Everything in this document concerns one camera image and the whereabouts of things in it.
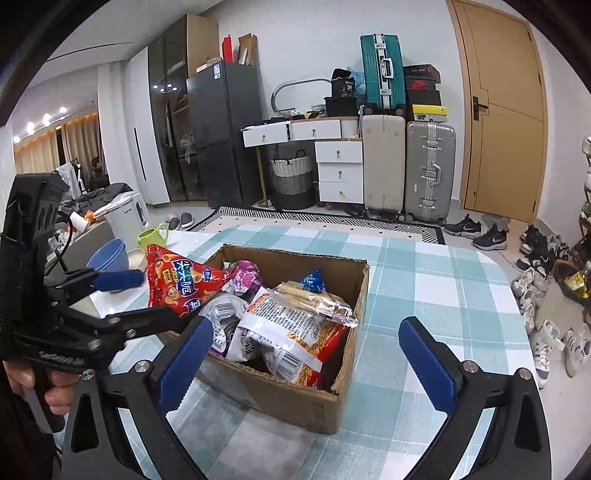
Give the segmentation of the person's left hand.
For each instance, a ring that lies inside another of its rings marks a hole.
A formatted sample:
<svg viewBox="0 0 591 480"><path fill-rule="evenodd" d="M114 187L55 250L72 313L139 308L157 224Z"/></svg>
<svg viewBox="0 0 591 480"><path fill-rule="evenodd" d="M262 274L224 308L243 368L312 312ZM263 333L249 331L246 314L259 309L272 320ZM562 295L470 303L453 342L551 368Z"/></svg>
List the person's left hand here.
<svg viewBox="0 0 591 480"><path fill-rule="evenodd" d="M35 373L32 366L25 360L4 361L3 366L8 376L12 391L24 396L24 389L35 387ZM45 390L44 398L51 412L64 415L70 411L79 376L77 374L46 370L50 387Z"/></svg>

